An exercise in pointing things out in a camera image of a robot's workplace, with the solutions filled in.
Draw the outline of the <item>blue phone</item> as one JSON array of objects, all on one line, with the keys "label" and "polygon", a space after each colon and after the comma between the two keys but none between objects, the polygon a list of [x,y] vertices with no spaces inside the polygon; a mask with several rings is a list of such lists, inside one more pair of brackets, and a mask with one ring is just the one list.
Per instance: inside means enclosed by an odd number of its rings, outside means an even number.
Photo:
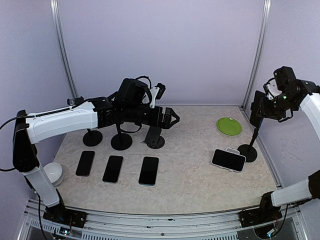
[{"label": "blue phone", "polygon": [[251,103],[251,114],[249,118],[249,122],[255,128],[259,128],[261,125],[262,118],[257,115],[258,109],[260,107],[260,100],[265,97],[265,93],[259,90],[255,91],[253,102]]}]

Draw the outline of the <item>low black stand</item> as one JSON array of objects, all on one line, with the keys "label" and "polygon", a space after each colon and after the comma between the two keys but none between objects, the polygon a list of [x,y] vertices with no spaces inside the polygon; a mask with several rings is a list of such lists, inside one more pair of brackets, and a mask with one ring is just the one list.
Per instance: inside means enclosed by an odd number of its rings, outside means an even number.
[{"label": "low black stand", "polygon": [[161,133],[160,127],[150,126],[143,142],[151,149],[160,149],[165,145],[165,139]]}]

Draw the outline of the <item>white small phone stand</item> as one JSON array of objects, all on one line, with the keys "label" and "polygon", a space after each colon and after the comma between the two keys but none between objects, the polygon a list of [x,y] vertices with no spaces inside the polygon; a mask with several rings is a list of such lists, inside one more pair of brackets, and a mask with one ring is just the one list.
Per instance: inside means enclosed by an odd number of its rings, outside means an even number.
[{"label": "white small phone stand", "polygon": [[239,152],[237,149],[234,149],[234,148],[232,148],[232,147],[227,147],[225,150],[226,150],[227,152],[232,153],[232,154],[237,154],[237,155],[240,154],[240,152]]}]

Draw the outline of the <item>black round-base stand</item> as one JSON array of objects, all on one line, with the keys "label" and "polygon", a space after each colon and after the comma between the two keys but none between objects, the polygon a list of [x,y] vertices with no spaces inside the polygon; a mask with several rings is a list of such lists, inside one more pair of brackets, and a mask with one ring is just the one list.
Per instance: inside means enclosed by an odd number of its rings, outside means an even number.
[{"label": "black round-base stand", "polygon": [[116,124],[117,134],[111,139],[111,147],[117,151],[124,151],[131,147],[133,140],[128,133],[123,133],[120,124]]}]

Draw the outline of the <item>landscape phone white case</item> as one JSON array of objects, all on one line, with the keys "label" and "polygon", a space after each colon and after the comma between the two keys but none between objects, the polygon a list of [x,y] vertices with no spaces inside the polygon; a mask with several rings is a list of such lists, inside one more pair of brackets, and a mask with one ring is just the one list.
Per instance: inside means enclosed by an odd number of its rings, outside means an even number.
[{"label": "landscape phone white case", "polygon": [[211,159],[212,165],[237,173],[243,171],[246,162],[245,156],[221,149],[216,149]]}]

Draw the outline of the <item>phone with white edge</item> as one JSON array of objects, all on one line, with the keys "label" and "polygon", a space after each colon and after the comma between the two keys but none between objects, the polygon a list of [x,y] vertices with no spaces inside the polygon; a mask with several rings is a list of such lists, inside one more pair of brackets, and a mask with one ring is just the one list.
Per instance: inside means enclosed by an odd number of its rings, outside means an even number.
[{"label": "phone with white edge", "polygon": [[156,184],[159,158],[145,156],[143,158],[138,183],[144,186],[154,186]]},{"label": "phone with white edge", "polygon": [[124,157],[119,155],[111,155],[102,177],[104,183],[116,184],[119,180]]}]

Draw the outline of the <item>tall black phone stand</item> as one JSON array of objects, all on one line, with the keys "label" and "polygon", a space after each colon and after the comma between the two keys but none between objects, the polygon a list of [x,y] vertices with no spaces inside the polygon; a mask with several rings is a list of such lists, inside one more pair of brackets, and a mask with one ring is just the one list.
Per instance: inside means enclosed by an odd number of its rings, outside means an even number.
[{"label": "tall black phone stand", "polygon": [[[67,105],[71,107],[77,107],[84,103],[86,100],[80,96],[77,98],[68,98]],[[87,133],[83,136],[82,141],[87,147],[97,146],[103,140],[103,135],[97,130],[87,129]]]}]

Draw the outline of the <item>black phone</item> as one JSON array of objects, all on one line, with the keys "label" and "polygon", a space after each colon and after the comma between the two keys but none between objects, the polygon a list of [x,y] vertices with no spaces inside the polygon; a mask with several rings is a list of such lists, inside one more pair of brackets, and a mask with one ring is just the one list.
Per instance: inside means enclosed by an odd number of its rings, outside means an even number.
[{"label": "black phone", "polygon": [[75,172],[76,176],[88,177],[90,175],[95,152],[92,150],[85,150],[81,153],[78,166]]}]

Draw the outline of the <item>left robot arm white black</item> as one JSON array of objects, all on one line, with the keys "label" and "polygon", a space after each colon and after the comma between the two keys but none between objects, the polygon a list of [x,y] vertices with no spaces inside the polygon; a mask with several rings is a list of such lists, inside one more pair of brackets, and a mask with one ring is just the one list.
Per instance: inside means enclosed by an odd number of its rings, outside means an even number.
[{"label": "left robot arm white black", "polygon": [[149,127],[145,143],[152,149],[161,148],[165,141],[162,130],[170,129],[180,117],[170,107],[162,108],[155,102],[166,87],[159,83],[144,83],[144,77],[125,78],[118,91],[108,97],[78,98],[77,104],[42,113],[20,110],[14,118],[12,164],[23,174],[28,185],[36,191],[45,205],[46,220],[82,227],[87,214],[65,207],[59,191],[50,182],[37,157],[36,144],[66,133],[86,130],[83,143],[98,145],[103,136],[100,129],[116,126],[111,139],[113,149],[123,151],[132,145],[131,133],[121,129],[124,123]]}]

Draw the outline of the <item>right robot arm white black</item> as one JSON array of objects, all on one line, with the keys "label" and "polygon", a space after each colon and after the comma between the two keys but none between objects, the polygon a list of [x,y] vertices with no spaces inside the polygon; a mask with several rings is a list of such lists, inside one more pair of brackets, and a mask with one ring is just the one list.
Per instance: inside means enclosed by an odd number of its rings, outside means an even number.
[{"label": "right robot arm white black", "polygon": [[[282,67],[260,69],[256,79],[256,89],[263,91],[263,84],[273,77],[273,72]],[[304,70],[294,69],[300,80],[308,80],[320,85],[318,76]],[[320,169],[320,141],[310,121],[303,111],[293,112],[293,118],[279,123],[273,119],[264,119],[259,136],[276,168],[283,187],[306,179]],[[317,226],[320,223],[320,200],[314,199],[300,207],[306,225]]]}]

